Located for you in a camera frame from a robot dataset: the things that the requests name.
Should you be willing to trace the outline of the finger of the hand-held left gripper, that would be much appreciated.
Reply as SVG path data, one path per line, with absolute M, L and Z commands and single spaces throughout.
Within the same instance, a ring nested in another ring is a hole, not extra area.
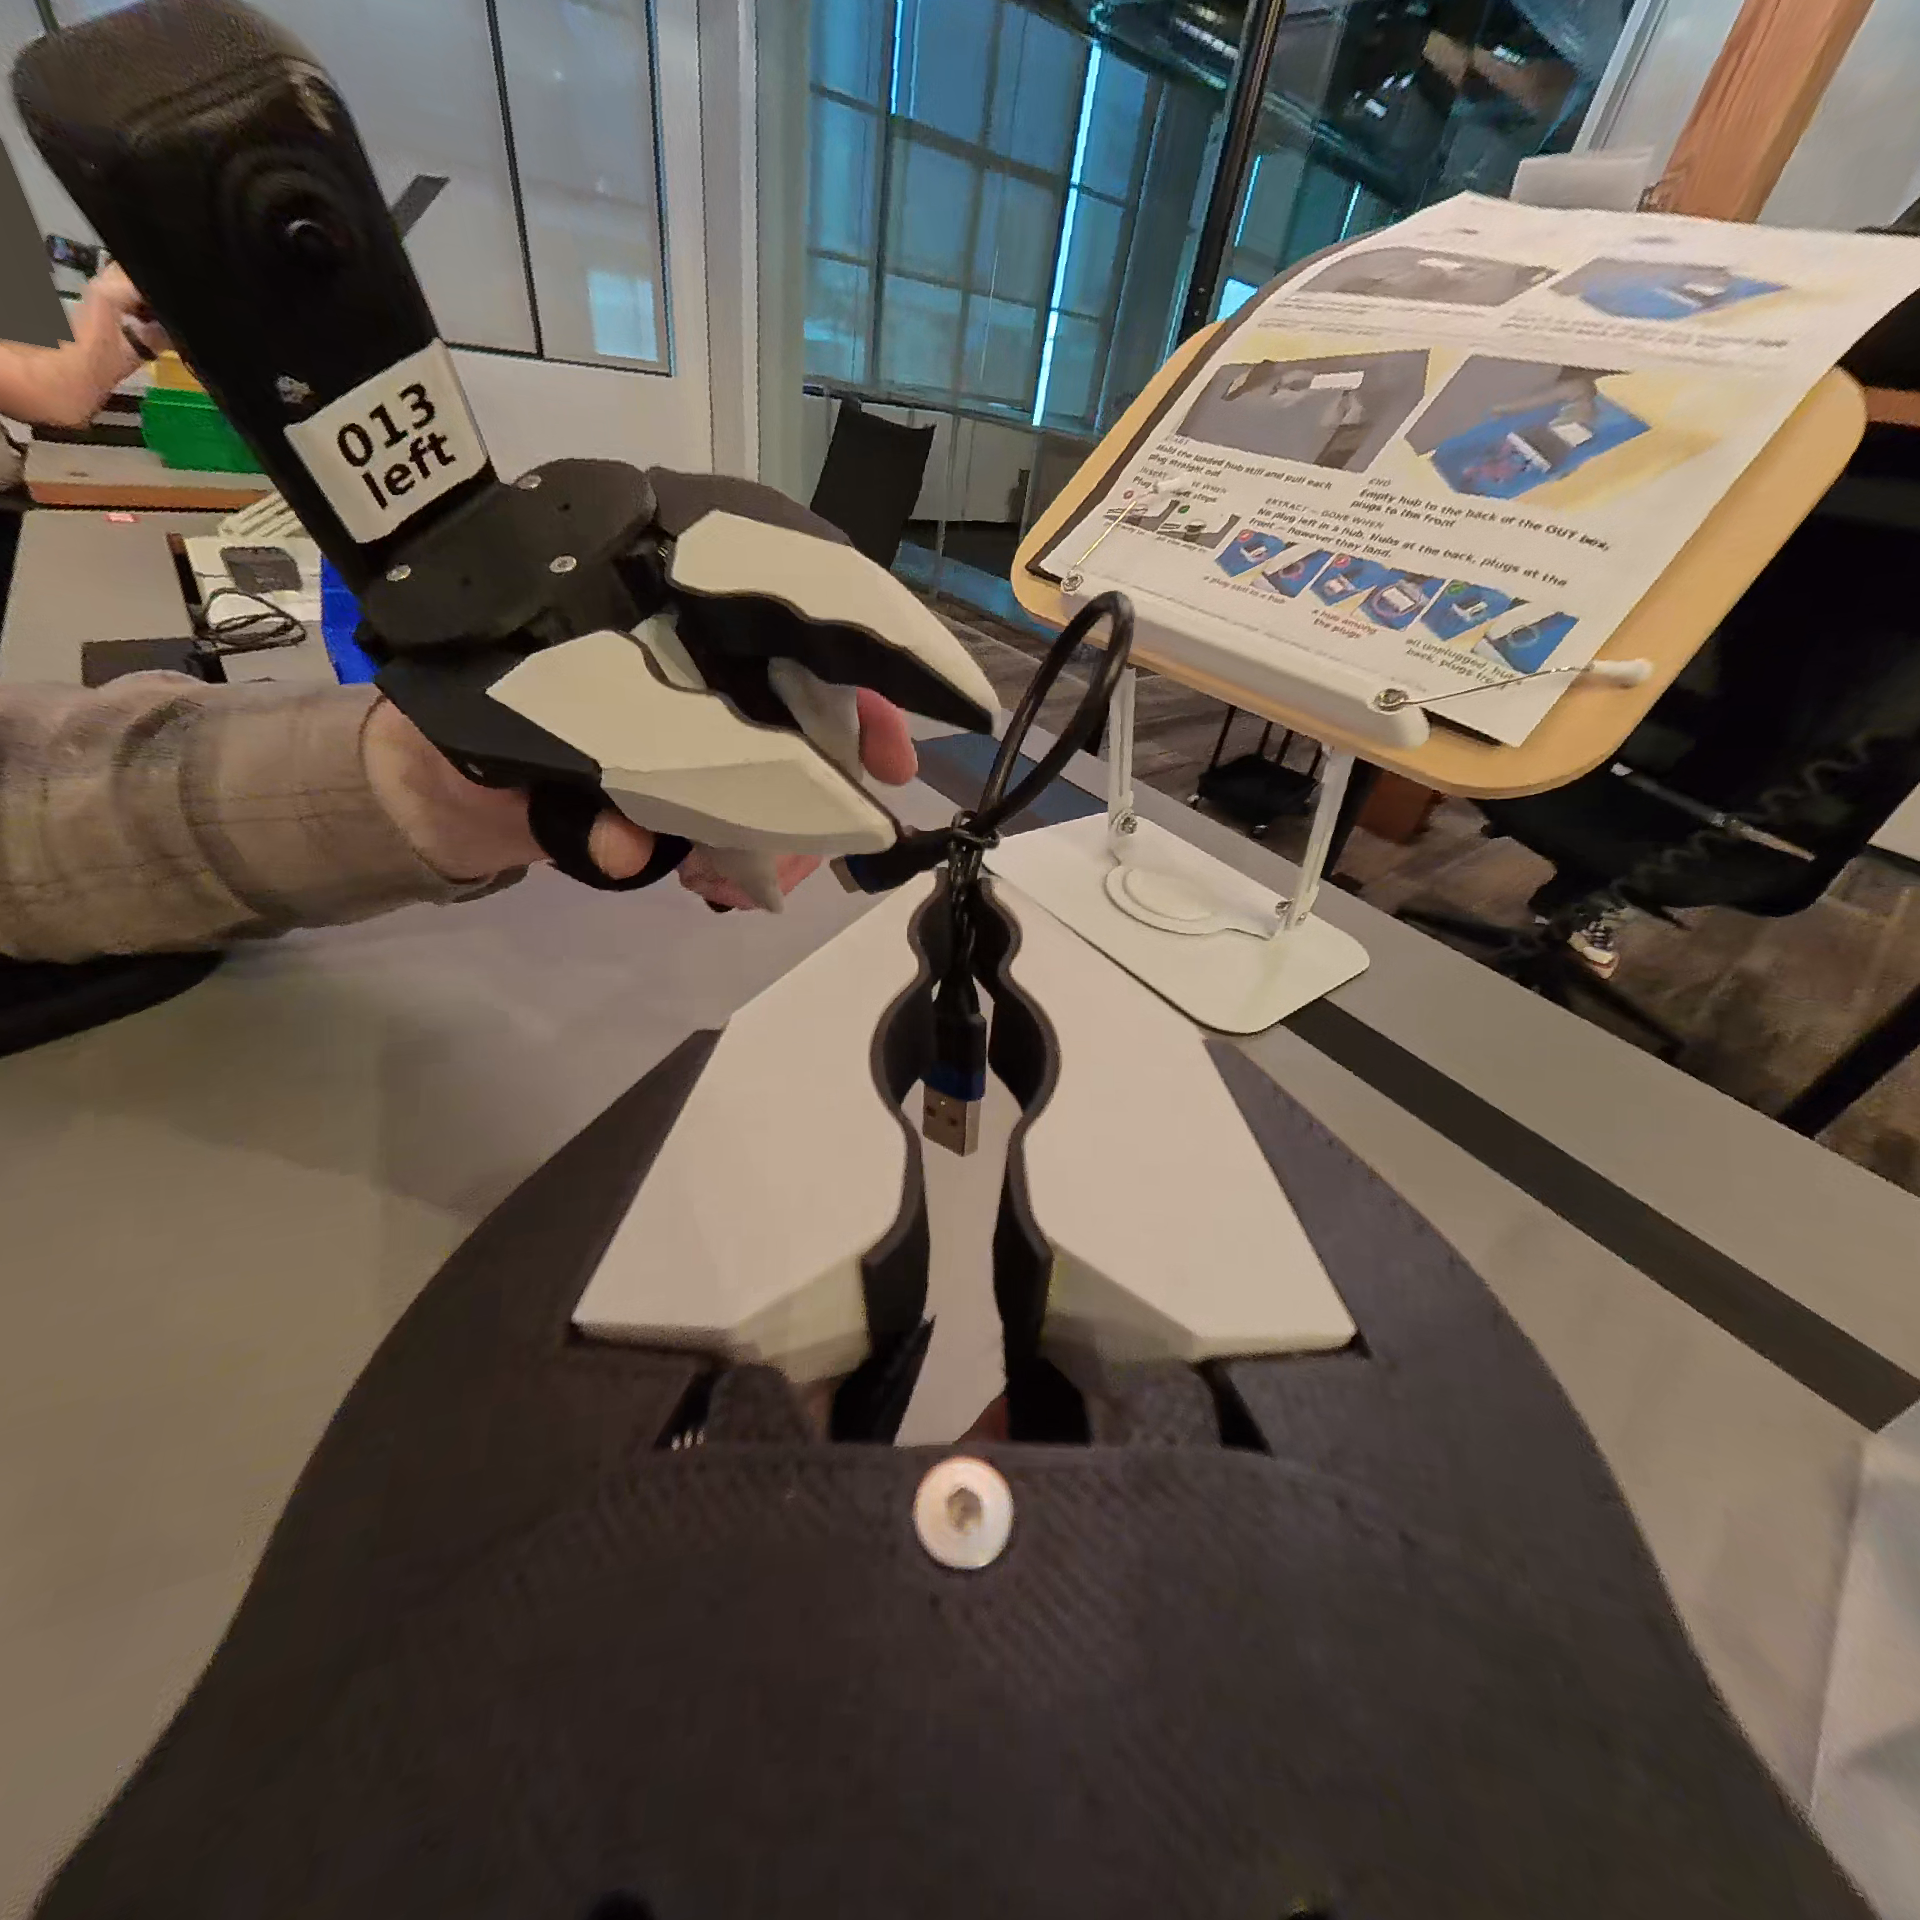
M 795 664 L 823 685 L 993 729 L 1001 702 L 968 647 L 853 543 L 740 515 L 696 516 L 661 558 L 678 632 L 701 660 Z
M 646 833 L 713 850 L 895 850 L 900 821 L 802 734 L 678 685 L 638 635 L 593 632 L 515 664 L 489 702 L 601 771 Z

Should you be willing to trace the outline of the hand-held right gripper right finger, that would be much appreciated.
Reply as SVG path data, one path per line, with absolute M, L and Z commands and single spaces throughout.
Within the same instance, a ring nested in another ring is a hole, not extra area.
M 991 889 L 991 1073 L 1018 1105 L 993 1223 L 1006 1368 L 1338 1352 L 1329 1284 L 1204 1031 L 1018 884 Z

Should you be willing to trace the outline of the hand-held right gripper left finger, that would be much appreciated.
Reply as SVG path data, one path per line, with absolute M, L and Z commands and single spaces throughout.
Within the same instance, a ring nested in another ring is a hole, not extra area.
M 713 1038 L 573 1324 L 588 1338 L 853 1377 L 927 1324 L 924 900 L 886 900 Z

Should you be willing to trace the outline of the blue plastic bin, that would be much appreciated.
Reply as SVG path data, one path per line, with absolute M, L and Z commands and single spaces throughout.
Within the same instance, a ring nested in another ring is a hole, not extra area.
M 362 609 L 336 563 L 317 558 L 317 632 L 343 685 L 373 685 L 377 664 L 362 647 Z

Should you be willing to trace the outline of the person's left forearm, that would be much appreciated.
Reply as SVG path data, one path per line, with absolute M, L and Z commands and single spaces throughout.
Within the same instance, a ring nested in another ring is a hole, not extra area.
M 4 685 L 0 948 L 17 961 L 219 948 L 515 884 L 444 883 L 383 811 L 373 685 Z

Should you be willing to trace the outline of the person's left hand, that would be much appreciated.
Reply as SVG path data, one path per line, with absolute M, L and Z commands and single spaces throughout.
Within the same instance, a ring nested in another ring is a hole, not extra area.
M 917 740 L 909 715 L 877 691 L 859 691 L 859 753 L 874 779 L 917 779 Z M 507 868 L 542 863 L 542 841 L 526 821 L 521 788 L 471 787 L 439 749 L 387 698 L 373 702 L 362 727 L 362 766 L 383 811 L 402 825 L 414 855 L 444 883 L 495 883 Z M 622 811 L 591 821 L 591 863 L 614 878 L 640 878 L 654 863 L 654 836 Z M 781 856 L 775 884 L 789 894 L 810 883 L 816 856 Z M 713 914 L 755 908 L 755 894 L 713 868 L 713 855 L 691 855 L 678 883 Z

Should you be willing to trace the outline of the white box black device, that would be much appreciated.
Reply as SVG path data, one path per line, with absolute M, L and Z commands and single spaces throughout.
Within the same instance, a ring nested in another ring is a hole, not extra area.
M 322 623 L 322 551 L 284 496 L 226 515 L 214 531 L 174 535 L 198 628 Z

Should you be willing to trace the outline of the green yellow box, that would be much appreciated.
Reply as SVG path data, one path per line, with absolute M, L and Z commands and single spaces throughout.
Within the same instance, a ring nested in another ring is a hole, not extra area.
M 161 455 L 166 466 L 265 477 L 244 437 L 177 350 L 157 355 L 135 424 L 142 447 Z

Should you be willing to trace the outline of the grey desk wooden edge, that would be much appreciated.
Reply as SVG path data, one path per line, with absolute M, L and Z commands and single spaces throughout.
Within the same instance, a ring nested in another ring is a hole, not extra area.
M 28 440 L 23 480 L 43 510 L 242 515 L 275 496 L 265 474 L 169 466 L 145 447 Z

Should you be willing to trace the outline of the white sheet panel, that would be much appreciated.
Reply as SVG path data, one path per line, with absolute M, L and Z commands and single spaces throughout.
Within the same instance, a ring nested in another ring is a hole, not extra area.
M 1135 609 L 1135 660 L 1179 685 L 1213 691 L 1236 707 L 1356 753 L 1421 753 L 1430 746 L 1425 707 L 1388 685 L 1379 666 L 1356 666 L 1149 590 L 1084 580 L 1079 572 L 1065 578 L 1073 609 L 1102 590 L 1128 594 Z

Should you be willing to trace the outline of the printed instruction sheet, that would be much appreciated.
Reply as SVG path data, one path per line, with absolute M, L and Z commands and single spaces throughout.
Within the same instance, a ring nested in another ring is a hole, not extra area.
M 1379 666 L 1522 746 L 1810 384 L 1910 236 L 1456 195 L 1247 295 L 1045 572 Z

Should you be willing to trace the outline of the bubble wrap roll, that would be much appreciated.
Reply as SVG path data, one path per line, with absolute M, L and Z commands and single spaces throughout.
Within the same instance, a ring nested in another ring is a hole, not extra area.
M 1531 209 L 1642 209 L 1659 180 L 1652 150 L 1570 150 L 1522 159 L 1509 202 Z

